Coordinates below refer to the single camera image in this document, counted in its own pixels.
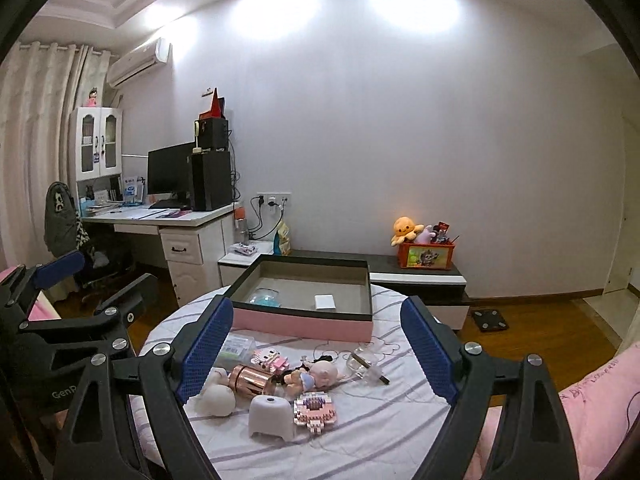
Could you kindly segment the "pink bedding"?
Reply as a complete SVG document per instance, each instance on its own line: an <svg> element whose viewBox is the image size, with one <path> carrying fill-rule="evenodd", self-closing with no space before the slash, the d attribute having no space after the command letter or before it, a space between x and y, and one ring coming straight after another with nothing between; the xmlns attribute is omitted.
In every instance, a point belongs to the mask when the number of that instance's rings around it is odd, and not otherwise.
<svg viewBox="0 0 640 480"><path fill-rule="evenodd" d="M618 454L639 415L639 345L559 392L577 458L578 476L595 479L608 466L623 467L624 479L639 477L639 438Z"/></svg>

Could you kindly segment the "white plastic stool toy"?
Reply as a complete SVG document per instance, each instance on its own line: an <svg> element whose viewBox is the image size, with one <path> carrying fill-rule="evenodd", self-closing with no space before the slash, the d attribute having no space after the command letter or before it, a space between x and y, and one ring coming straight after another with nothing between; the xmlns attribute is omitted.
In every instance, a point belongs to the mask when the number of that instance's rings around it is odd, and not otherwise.
<svg viewBox="0 0 640 480"><path fill-rule="evenodd" d="M255 396L250 401L248 434L281 438L285 442L294 439L293 407L280 396Z"/></svg>

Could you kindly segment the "white gourd-shaped figurine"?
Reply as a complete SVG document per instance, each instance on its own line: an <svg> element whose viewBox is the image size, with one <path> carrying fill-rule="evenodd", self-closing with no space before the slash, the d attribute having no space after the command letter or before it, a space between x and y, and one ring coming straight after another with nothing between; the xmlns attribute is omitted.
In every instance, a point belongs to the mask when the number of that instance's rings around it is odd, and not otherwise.
<svg viewBox="0 0 640 480"><path fill-rule="evenodd" d="M221 367L213 367L196 397L195 411L202 416L228 417L235 407L235 394L229 387L227 372Z"/></svg>

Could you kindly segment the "pink pig doll figure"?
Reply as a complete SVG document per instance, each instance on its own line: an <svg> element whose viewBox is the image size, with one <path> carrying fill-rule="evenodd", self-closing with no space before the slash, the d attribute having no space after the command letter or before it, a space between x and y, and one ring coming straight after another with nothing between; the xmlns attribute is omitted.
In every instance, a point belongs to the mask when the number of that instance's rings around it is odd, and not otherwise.
<svg viewBox="0 0 640 480"><path fill-rule="evenodd" d="M303 393L331 389L344 378L332 361L319 360L287 370L279 377L278 384L284 394L293 399Z"/></svg>

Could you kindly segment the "black computer monitor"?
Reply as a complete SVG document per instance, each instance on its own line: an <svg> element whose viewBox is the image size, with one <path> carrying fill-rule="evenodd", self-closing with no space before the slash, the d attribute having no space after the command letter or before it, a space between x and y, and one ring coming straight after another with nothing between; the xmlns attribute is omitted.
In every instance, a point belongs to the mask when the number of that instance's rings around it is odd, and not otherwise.
<svg viewBox="0 0 640 480"><path fill-rule="evenodd" d="M146 189L149 196L168 194L168 202L177 207L189 203L189 156L193 142L149 151Z"/></svg>

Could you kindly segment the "white air conditioner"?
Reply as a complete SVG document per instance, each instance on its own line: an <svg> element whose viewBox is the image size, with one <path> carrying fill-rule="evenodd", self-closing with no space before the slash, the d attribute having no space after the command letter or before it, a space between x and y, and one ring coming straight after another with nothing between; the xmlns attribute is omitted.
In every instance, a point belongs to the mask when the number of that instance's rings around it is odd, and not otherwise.
<svg viewBox="0 0 640 480"><path fill-rule="evenodd" d="M119 88L128 80L146 70L163 66L169 60L171 43L164 38L142 44L119 58L107 71L106 82L111 88Z"/></svg>

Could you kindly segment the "pink black storage box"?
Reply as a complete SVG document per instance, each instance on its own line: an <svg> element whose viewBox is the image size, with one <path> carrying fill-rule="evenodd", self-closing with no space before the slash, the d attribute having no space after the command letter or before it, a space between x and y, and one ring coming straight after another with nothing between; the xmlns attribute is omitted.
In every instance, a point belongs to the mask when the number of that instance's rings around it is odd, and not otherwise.
<svg viewBox="0 0 640 480"><path fill-rule="evenodd" d="M277 290L280 307L248 304L259 287ZM332 295L336 309L318 311L316 295ZM239 330L345 342L368 342L372 336L370 273L364 261L262 255L229 286L226 296Z"/></svg>

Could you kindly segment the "red paper bag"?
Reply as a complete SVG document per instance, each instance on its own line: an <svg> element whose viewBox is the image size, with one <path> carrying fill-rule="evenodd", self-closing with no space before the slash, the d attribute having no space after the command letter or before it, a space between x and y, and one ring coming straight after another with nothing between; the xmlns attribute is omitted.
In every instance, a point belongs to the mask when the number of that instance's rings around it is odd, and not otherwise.
<svg viewBox="0 0 640 480"><path fill-rule="evenodd" d="M209 110L199 114L198 119L224 119L224 101L218 96L217 89L214 89Z"/></svg>

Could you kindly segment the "striped white table cloth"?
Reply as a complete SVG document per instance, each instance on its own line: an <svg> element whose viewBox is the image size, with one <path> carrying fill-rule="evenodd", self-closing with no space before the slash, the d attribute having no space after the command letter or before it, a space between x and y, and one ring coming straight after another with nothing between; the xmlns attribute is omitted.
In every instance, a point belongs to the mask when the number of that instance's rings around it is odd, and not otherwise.
<svg viewBox="0 0 640 480"><path fill-rule="evenodd" d="M235 393L217 416L218 390L184 404L206 456L223 479L410 479L450 406L436 396L400 326L405 298L371 289L373 330L362 344L233 330L291 366L331 358L340 379L291 402Z"/></svg>

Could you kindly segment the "white card in box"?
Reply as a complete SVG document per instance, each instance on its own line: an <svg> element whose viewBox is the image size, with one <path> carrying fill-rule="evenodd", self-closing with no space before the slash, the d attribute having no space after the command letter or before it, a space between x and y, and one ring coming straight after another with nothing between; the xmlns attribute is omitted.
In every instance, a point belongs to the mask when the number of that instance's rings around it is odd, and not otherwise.
<svg viewBox="0 0 640 480"><path fill-rule="evenodd" d="M335 300L332 295L314 296L314 306L318 311L333 311L336 309Z"/></svg>

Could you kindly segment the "wall power socket strip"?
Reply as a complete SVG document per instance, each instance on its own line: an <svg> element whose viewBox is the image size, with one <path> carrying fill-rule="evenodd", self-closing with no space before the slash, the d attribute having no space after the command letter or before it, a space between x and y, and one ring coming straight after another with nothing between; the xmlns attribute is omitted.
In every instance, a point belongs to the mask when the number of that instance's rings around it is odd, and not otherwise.
<svg viewBox="0 0 640 480"><path fill-rule="evenodd" d="M258 203L266 205L268 207L278 207L280 209L286 208L291 203L291 192L258 192Z"/></svg>

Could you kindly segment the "clear plastic box green label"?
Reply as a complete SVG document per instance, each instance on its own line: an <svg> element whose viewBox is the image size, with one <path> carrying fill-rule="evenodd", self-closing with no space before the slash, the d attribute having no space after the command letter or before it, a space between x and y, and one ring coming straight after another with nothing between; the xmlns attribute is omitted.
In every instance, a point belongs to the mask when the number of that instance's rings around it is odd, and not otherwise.
<svg viewBox="0 0 640 480"><path fill-rule="evenodd" d="M250 364L255 350L253 337L231 333L220 348L214 365L231 372L238 365Z"/></svg>

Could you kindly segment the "beige curtain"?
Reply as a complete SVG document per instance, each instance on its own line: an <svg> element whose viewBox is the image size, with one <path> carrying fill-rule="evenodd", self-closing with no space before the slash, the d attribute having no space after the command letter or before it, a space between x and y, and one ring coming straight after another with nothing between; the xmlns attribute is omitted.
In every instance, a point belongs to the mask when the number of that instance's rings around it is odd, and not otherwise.
<svg viewBox="0 0 640 480"><path fill-rule="evenodd" d="M51 260L44 208L51 183L70 180L70 115L102 90L110 51L17 42L1 63L1 267Z"/></svg>

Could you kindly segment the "black office chair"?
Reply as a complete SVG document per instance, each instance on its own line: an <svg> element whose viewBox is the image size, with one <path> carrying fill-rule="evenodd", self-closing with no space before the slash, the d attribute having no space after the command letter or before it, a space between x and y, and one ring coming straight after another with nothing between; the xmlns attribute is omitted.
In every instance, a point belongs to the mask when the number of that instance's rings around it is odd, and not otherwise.
<svg viewBox="0 0 640 480"><path fill-rule="evenodd" d="M131 246L116 234L95 240L82 224L74 196L66 183L52 182L44 207L44 244L55 258L79 252L84 263L65 283L73 282L80 303L100 312L104 302L136 278Z"/></svg>

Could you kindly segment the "white glass door cabinet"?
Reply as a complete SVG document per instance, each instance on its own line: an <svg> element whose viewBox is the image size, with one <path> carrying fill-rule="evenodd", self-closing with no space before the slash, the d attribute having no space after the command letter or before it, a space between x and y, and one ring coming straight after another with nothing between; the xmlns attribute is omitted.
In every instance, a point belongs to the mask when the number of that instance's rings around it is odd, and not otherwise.
<svg viewBox="0 0 640 480"><path fill-rule="evenodd" d="M70 162L76 181L122 173L122 110L77 107L70 116Z"/></svg>

